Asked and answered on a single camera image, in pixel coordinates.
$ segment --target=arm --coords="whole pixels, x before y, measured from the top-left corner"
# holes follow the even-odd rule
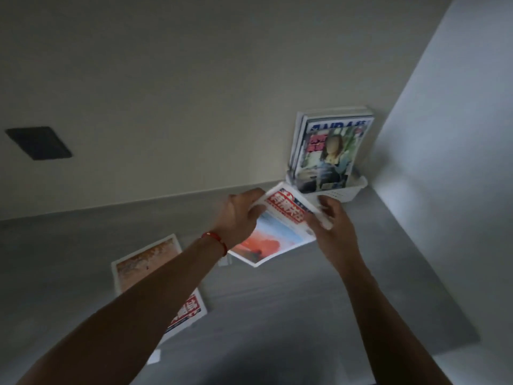
[[[212,230],[228,248],[253,232],[265,206],[249,207],[263,194],[258,188],[228,198]],[[180,307],[223,255],[215,239],[197,239],[79,325],[18,385],[130,384]]]
[[[310,214],[307,223],[346,286],[376,382],[450,385],[380,291],[360,256],[355,229],[340,202],[329,197],[319,199],[332,218],[333,227],[324,229]]]

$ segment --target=white wall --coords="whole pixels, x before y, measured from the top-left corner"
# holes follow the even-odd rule
[[[281,179],[298,110],[394,105],[450,0],[0,0],[0,219]],[[364,149],[372,142],[366,141]]]
[[[513,0],[454,0],[367,165],[484,348],[510,368],[512,16]]]

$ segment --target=hand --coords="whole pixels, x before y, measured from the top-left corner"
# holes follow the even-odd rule
[[[261,188],[254,188],[228,196],[212,229],[226,243],[228,249],[244,242],[257,226],[256,220],[266,210],[265,205],[255,205],[251,209],[249,207],[264,194]]]
[[[351,220],[342,208],[340,201],[328,196],[319,196],[323,211],[333,222],[331,229],[326,229],[312,213],[305,215],[305,220],[316,234],[319,248],[339,273],[349,268],[349,263],[363,262],[358,249],[356,232]]]

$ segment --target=stack of magazines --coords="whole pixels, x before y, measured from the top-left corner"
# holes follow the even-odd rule
[[[288,181],[301,193],[346,187],[356,152],[373,120],[367,107],[298,112]]]

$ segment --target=dark air vent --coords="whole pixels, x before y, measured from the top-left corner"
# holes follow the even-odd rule
[[[35,161],[73,156],[50,127],[10,128],[5,133]]]

